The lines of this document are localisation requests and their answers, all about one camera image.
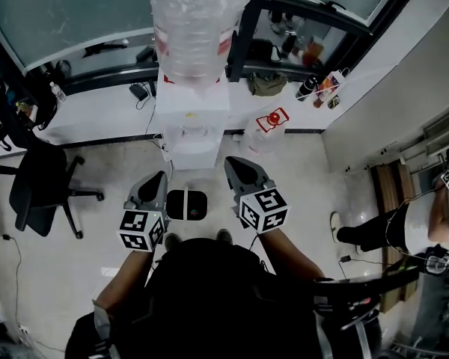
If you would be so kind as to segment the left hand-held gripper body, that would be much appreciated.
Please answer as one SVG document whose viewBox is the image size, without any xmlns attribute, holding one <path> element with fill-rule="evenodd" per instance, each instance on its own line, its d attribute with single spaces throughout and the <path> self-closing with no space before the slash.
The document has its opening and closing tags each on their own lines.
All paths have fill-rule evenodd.
<svg viewBox="0 0 449 359">
<path fill-rule="evenodd" d="M 126 201 L 116 234 L 128 250 L 154 252 L 162 243 L 169 222 L 164 204 L 142 203 L 139 206 Z"/>
</svg>

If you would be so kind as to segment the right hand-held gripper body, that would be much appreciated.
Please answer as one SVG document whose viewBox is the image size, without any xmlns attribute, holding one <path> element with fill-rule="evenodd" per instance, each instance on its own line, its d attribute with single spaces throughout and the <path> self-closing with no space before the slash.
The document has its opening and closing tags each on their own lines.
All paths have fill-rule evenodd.
<svg viewBox="0 0 449 359">
<path fill-rule="evenodd" d="M 274 182 L 262 186 L 245 185 L 232 188 L 233 207 L 244 229 L 250 227 L 257 234 L 267 233 L 285 224 L 290 205 Z"/>
</svg>

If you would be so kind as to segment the black pad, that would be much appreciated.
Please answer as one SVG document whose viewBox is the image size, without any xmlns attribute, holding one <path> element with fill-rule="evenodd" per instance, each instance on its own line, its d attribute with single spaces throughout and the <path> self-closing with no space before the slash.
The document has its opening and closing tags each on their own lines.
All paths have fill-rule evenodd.
<svg viewBox="0 0 449 359">
<path fill-rule="evenodd" d="M 207 216 L 207 195 L 189 188 L 168 192 L 166 212 L 168 217 L 178 221 L 202 221 Z"/>
</svg>

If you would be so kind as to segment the person's left forearm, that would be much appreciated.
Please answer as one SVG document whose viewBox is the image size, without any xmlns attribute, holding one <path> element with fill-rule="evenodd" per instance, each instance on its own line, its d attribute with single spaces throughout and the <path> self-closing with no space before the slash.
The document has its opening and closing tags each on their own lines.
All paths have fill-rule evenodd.
<svg viewBox="0 0 449 359">
<path fill-rule="evenodd" d="M 132 251 L 97 296 L 94 306 L 114 315 L 133 290 L 146 284 L 153 258 L 154 252 Z"/>
</svg>

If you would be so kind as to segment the person's right forearm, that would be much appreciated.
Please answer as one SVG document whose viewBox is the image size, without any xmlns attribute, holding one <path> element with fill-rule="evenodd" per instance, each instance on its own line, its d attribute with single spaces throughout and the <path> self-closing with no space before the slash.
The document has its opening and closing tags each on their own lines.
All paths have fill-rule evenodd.
<svg viewBox="0 0 449 359">
<path fill-rule="evenodd" d="M 303 283 L 324 278 L 322 270 L 306 257 L 281 229 L 258 234 L 275 273 Z"/>
</svg>

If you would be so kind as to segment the olive green bag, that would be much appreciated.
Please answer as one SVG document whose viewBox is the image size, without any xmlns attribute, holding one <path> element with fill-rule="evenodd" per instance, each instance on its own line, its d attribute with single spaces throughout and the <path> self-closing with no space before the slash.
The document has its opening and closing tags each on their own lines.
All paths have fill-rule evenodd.
<svg viewBox="0 0 449 359">
<path fill-rule="evenodd" d="M 276 96 L 284 89 L 288 78 L 280 73 L 262 76 L 252 73 L 248 76 L 248 89 L 252 96 Z"/>
</svg>

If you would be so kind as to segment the person's black clothing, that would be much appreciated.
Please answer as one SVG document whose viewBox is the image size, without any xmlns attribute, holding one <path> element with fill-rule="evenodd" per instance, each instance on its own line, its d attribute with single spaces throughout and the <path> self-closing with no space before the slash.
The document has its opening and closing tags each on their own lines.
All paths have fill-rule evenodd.
<svg viewBox="0 0 449 359">
<path fill-rule="evenodd" d="M 114 315 L 76 321 L 65 359 L 323 359 L 309 285 L 238 245 L 189 239 Z"/>
</svg>

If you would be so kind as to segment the black thermos bottle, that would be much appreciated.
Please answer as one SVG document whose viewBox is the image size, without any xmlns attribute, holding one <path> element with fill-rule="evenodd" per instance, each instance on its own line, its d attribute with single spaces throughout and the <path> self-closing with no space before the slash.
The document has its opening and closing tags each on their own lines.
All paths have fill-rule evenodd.
<svg viewBox="0 0 449 359">
<path fill-rule="evenodd" d="M 308 77 L 308 79 L 299 87 L 295 98 L 300 102 L 304 102 L 315 91 L 317 85 L 318 81 L 316 76 Z"/>
</svg>

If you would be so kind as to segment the black office chair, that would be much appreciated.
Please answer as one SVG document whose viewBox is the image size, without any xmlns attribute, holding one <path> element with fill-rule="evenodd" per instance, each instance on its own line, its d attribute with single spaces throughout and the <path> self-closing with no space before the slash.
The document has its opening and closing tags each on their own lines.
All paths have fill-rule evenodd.
<svg viewBox="0 0 449 359">
<path fill-rule="evenodd" d="M 49 235 L 55 212 L 62 207 L 71 230 L 77 239 L 83 232 L 76 228 L 70 210 L 70 197 L 95 197 L 104 200 L 104 194 L 96 189 L 78 190 L 70 187 L 71 179 L 78 165 L 85 160 L 76 156 L 67 164 L 64 150 L 56 145 L 39 140 L 27 150 L 19 167 L 0 165 L 1 175 L 14 177 L 9 203 L 16 213 L 15 228 L 19 231 L 30 227 L 42 237 Z"/>
</svg>

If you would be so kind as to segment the white paper bag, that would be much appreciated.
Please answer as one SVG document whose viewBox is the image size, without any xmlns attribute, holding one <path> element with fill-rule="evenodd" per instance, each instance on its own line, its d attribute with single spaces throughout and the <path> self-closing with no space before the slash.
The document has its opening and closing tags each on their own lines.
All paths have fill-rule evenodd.
<svg viewBox="0 0 449 359">
<path fill-rule="evenodd" d="M 343 70 L 331 71 L 323 81 L 317 85 L 314 105 L 319 108 L 321 105 L 334 98 L 337 91 L 344 85 L 349 72 L 350 70 L 348 67 Z"/>
</svg>

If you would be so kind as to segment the small clear water bottle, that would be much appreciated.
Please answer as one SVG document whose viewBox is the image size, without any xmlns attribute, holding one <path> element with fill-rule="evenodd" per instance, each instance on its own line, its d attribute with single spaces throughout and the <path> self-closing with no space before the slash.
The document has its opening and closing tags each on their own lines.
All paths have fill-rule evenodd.
<svg viewBox="0 0 449 359">
<path fill-rule="evenodd" d="M 67 99 L 67 95 L 63 92 L 59 85 L 54 82 L 50 82 L 49 86 L 51 88 L 52 93 L 56 96 L 56 98 L 60 102 L 64 102 Z"/>
</svg>

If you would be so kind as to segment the wooden bench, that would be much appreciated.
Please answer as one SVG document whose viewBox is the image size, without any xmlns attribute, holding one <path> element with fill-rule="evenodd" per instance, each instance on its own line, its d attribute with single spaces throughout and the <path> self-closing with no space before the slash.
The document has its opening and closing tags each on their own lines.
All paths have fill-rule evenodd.
<svg viewBox="0 0 449 359">
<path fill-rule="evenodd" d="M 370 174 L 380 215 L 397 209 L 406 198 L 415 196 L 415 188 L 409 170 L 399 160 L 386 165 L 374 166 L 370 169 Z M 387 292 L 381 300 L 380 311 L 387 313 L 400 301 L 407 301 L 414 295 L 417 288 L 418 280 L 415 280 Z"/>
</svg>

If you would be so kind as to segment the black backpack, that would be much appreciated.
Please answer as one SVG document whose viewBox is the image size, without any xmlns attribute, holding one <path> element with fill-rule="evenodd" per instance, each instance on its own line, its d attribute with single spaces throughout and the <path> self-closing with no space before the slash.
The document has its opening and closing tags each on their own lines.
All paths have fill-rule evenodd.
<svg viewBox="0 0 449 359">
<path fill-rule="evenodd" d="M 15 147 L 31 153 L 51 156 L 62 152 L 60 147 L 39 139 L 28 126 L 27 120 L 29 118 L 25 113 L 8 103 L 7 88 L 0 76 L 0 147 L 11 151 L 11 145 L 5 140 L 9 137 Z"/>
</svg>

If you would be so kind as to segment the black-framed window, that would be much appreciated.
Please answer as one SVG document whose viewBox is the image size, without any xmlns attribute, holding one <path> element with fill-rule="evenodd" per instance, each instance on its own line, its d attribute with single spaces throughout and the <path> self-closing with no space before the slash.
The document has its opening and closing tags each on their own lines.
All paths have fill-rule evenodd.
<svg viewBox="0 0 449 359">
<path fill-rule="evenodd" d="M 409 0 L 250 0 L 224 74 L 298 81 L 352 68 Z M 150 0 L 0 0 L 0 60 L 38 88 L 67 93 L 135 82 L 160 69 Z"/>
</svg>

